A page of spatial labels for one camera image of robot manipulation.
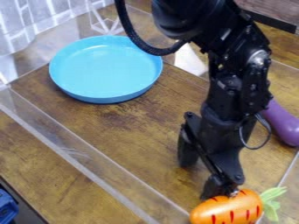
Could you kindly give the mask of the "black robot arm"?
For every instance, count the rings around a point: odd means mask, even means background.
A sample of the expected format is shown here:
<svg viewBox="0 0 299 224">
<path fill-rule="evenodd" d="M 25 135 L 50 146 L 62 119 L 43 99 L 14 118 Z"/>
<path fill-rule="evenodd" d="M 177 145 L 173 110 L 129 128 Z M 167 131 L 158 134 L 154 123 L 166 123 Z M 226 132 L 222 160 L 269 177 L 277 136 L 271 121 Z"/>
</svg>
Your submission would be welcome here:
<svg viewBox="0 0 299 224">
<path fill-rule="evenodd" d="M 273 99 L 270 42 L 234 0 L 153 0 L 153 13 L 162 33 L 197 44 L 210 60 L 210 92 L 201 114 L 185 114 L 179 164 L 210 169 L 203 200 L 234 196 L 246 180 L 239 152 Z"/>
</svg>

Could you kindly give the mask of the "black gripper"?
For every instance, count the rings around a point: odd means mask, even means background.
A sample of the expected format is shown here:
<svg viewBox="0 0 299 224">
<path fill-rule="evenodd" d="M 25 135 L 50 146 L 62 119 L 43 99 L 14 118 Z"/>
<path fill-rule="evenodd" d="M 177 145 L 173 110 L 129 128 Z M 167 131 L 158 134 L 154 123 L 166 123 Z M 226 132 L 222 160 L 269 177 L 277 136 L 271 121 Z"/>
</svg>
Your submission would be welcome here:
<svg viewBox="0 0 299 224">
<path fill-rule="evenodd" d="M 225 120 L 205 103 L 201 115 L 186 112 L 185 120 L 178 139 L 179 166 L 193 166 L 201 158 L 211 172 L 201 199 L 231 197 L 246 180 L 239 152 L 246 147 L 257 118 L 243 116 Z"/>
</svg>

